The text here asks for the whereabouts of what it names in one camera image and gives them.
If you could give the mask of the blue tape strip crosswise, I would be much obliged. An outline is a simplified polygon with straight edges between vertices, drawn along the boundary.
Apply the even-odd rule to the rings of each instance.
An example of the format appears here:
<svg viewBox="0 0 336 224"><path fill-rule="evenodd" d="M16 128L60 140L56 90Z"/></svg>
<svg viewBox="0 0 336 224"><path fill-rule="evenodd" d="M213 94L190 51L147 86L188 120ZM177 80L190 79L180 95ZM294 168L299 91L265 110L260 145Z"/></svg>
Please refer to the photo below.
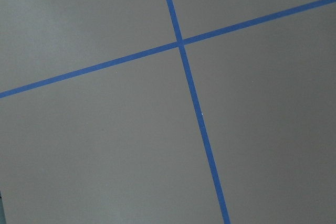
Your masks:
<svg viewBox="0 0 336 224"><path fill-rule="evenodd" d="M159 52L164 52L164 51L168 51L174 48L177 48L179 45L184 44L184 45L189 45L189 44L193 44L202 40L206 40L206 39L210 39L213 37L217 37L223 34L228 34L237 30L241 30L247 27L251 27L251 26L255 26L255 25L259 25L265 22L269 22L271 20L275 20L275 19L279 19L279 18L283 18L286 16L290 16L296 13L300 13L300 12L305 12L307 10L310 9L314 9L314 8L318 8L318 7L322 7L322 6L326 6L326 5L330 5L335 3L335 0L317 0L314 2L310 2L310 3L306 3L303 5L299 5L296 7L292 7L289 9L285 9L285 10L281 10L279 12L275 12L275 13L271 13L265 16L261 16L261 17L257 17L257 18L253 18L250 20L246 20L240 23L236 23L230 26L226 26L223 28L219 28L216 30L212 30L206 33L202 33L199 35L195 35L192 37L188 37L188 38L182 38L181 35L178 35L176 42L171 42L165 45L161 45L158 47L154 47L151 49L147 49L144 51L140 51L134 54L130 54L121 58L117 58L117 59L113 59L110 61L106 61L103 63L99 63L90 67L85 67L79 70L75 70L75 71L71 71L68 73L64 73L55 77L51 77L51 78L47 78L44 80L40 80L37 82L33 82L21 87L17 87L17 88L13 88L7 91L3 91L1 92L1 98L5 98L5 97L10 97L19 93L23 93L29 90L33 90L33 89L37 89L43 86L47 86L56 82L60 82L60 81L64 81L67 79L71 79L77 76L81 76L84 74L88 74L91 72L95 72L95 71L99 71L105 68L109 68L112 66L116 66L116 65L120 65L122 63L126 63L126 62L130 62L130 61L134 61L136 59L140 59L140 58L144 58L150 55L154 55L157 54Z"/></svg>

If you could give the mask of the blue tape strip lengthwise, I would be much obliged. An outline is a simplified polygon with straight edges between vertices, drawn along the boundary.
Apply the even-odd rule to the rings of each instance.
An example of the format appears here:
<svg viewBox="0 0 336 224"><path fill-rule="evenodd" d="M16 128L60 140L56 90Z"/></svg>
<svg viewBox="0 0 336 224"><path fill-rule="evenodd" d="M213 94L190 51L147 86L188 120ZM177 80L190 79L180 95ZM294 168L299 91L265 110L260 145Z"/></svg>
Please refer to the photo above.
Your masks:
<svg viewBox="0 0 336 224"><path fill-rule="evenodd" d="M201 109L200 102L199 102L199 99L198 99L198 95L197 95L197 91L196 91L196 87L195 87L190 63L189 63L187 52L186 52L186 49L185 49L185 43L183 41L183 37L182 37L178 17L177 17L177 14L176 14L174 2L173 2L173 0L166 0L166 3L167 3L167 6L168 6L168 9L169 9L170 18L171 18L171 22L172 22L176 42L177 42L177 47L178 47L179 52L180 52L180 57L181 57L183 69L184 69L184 72L185 72L188 89L190 91L190 95L191 95L191 99L192 99L192 103L193 103L193 107L194 107L199 131L200 131L200 134L201 134L201 137L202 137L202 141L203 141L204 150L205 150L205 153L206 153L208 165L209 165L209 168L210 168L210 171L211 171L211 176L212 176L214 188L215 188L215 191L216 191L216 196L217 196L219 208L220 208L220 211L221 211L223 223L231 223L229 213L228 213L228 209L227 209L227 206L226 206L226 201L225 201L221 181L220 181L220 178L219 178L219 174L218 174L218 170L217 170L217 166L216 166L216 162L215 162L215 158L214 158L214 154L213 154L213 150L212 150L211 143L210 143L210 140L209 140L209 137L208 137L206 124L205 124L205 121L204 121L204 117L203 117L202 109Z"/></svg>

